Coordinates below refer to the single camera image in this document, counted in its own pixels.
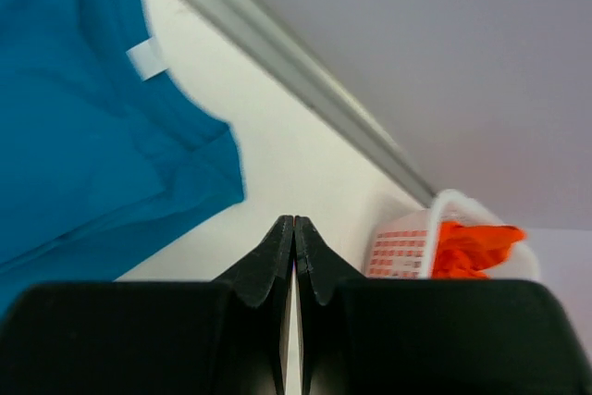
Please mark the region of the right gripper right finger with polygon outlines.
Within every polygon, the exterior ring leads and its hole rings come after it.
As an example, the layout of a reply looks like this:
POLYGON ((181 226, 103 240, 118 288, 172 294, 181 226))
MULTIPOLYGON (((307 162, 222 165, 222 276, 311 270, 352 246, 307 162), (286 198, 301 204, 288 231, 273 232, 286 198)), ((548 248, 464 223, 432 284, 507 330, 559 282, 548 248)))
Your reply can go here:
POLYGON ((587 394, 560 302, 530 280, 366 278, 297 217, 305 394, 587 394))

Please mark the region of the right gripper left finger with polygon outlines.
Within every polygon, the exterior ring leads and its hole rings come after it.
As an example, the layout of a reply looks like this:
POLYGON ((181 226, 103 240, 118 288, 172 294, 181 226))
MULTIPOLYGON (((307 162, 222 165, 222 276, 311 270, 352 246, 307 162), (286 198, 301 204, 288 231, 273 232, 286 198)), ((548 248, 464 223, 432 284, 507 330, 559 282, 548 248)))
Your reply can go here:
POLYGON ((56 282, 1 326, 5 394, 282 394, 294 220, 210 281, 56 282))

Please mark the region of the blue t shirt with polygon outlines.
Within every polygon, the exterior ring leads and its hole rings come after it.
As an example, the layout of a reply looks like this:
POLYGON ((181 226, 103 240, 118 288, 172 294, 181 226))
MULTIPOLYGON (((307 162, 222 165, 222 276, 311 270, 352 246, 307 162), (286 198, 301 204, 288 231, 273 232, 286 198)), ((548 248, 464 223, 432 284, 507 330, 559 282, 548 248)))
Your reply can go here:
POLYGON ((244 198, 232 131, 182 93, 142 0, 1 0, 1 306, 112 281, 244 198))

